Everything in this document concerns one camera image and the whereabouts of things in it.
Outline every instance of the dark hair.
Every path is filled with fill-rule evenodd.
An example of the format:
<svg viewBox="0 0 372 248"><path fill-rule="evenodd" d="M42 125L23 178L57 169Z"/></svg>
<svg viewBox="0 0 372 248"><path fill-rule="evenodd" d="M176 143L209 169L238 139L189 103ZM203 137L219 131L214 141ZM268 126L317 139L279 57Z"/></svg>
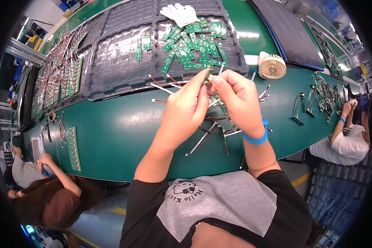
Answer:
<svg viewBox="0 0 372 248"><path fill-rule="evenodd" d="M8 186L12 185L13 190L15 191L20 191L21 189L23 189L15 182L14 177L12 176L12 166L7 166L7 168L5 169L4 180Z"/></svg>

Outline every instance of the blue wristband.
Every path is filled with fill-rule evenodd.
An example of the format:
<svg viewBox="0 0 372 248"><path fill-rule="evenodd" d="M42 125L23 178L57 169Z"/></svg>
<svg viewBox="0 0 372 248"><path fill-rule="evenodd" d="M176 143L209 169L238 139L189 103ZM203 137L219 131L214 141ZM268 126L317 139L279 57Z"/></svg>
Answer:
<svg viewBox="0 0 372 248"><path fill-rule="evenodd" d="M254 140L254 139L251 139L250 137L248 137L244 132L242 132L242 136L244 137L244 139L246 141L248 141L249 143L253 144L253 145L263 144L267 140L267 125L268 125L268 121L266 121L266 120L262 120L262 121L263 121L263 125L265 126L265 134L263 135L262 138L260 138L258 140Z"/></svg>

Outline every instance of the hand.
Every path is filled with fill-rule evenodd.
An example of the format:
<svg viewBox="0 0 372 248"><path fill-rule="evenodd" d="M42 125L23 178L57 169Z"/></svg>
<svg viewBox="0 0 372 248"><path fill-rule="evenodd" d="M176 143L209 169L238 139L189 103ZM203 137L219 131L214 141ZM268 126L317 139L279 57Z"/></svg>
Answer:
<svg viewBox="0 0 372 248"><path fill-rule="evenodd" d="M52 157L50 154L46 153L46 152L43 152L43 154L41 155L40 159L37 161L42 163L42 164L46 164L48 166L50 166L50 162L52 162Z"/></svg>
<svg viewBox="0 0 372 248"><path fill-rule="evenodd" d="M209 95L216 91L227 107L234 124L252 139L260 139L265 133L255 83L240 74L226 70L214 76L208 83Z"/></svg>
<svg viewBox="0 0 372 248"><path fill-rule="evenodd" d="M203 123L209 101L207 87L201 87L207 69L168 97L163 121L156 137L163 146L175 150Z"/></svg>
<svg viewBox="0 0 372 248"><path fill-rule="evenodd" d="M353 112L353 111L355 110L356 107L357 107L357 104L353 104L353 105L352 105L352 110L351 110L351 111Z"/></svg>
<svg viewBox="0 0 372 248"><path fill-rule="evenodd" d="M345 104L343 104L342 116L347 117L351 109L352 109L352 105L350 104L349 101L347 101Z"/></svg>
<svg viewBox="0 0 372 248"><path fill-rule="evenodd" d="M44 173L45 169L43 167L43 163L40 160L37 160L37 167L41 173Z"/></svg>

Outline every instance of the plastic tray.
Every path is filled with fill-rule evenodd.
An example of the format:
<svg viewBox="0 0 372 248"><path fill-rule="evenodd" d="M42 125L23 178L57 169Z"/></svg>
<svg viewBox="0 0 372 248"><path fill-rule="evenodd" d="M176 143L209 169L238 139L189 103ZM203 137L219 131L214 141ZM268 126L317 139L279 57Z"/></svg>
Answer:
<svg viewBox="0 0 372 248"><path fill-rule="evenodd" d="M168 78L161 68L169 52L162 49L166 42L162 41L165 25L175 23L160 14L159 10L168 4L181 3L191 5L195 8L198 17L205 17L208 22L211 20L224 22L227 28L227 39L215 38L215 41L222 42L229 63L226 69L234 70L242 75L248 73L248 65L244 60L244 52L236 38L236 31L230 24L228 13L223 8L221 1L217 0L131 0L120 3L105 11L103 15L95 18L105 17L101 29L101 35L95 39L91 47L90 61L87 68L84 97L90 100L99 100L132 91L153 88L149 85L154 77L156 81L165 84ZM150 32L152 38L152 49L142 49L142 58L136 61L136 47L140 35ZM82 46L88 46L85 40ZM198 63L199 52L192 50L193 63ZM179 81L189 80L200 70L184 70L179 60L175 57L167 74Z"/></svg>

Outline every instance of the white t-shirt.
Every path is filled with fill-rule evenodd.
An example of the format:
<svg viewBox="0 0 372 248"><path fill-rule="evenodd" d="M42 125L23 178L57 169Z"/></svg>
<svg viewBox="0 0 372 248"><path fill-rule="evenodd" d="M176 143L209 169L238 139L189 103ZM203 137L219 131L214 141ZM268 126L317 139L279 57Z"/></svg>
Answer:
<svg viewBox="0 0 372 248"><path fill-rule="evenodd" d="M369 146L362 137L363 126L351 124L344 127L331 145L329 138L310 146L310 153L326 161L352 166L362 161L369 150Z"/></svg>

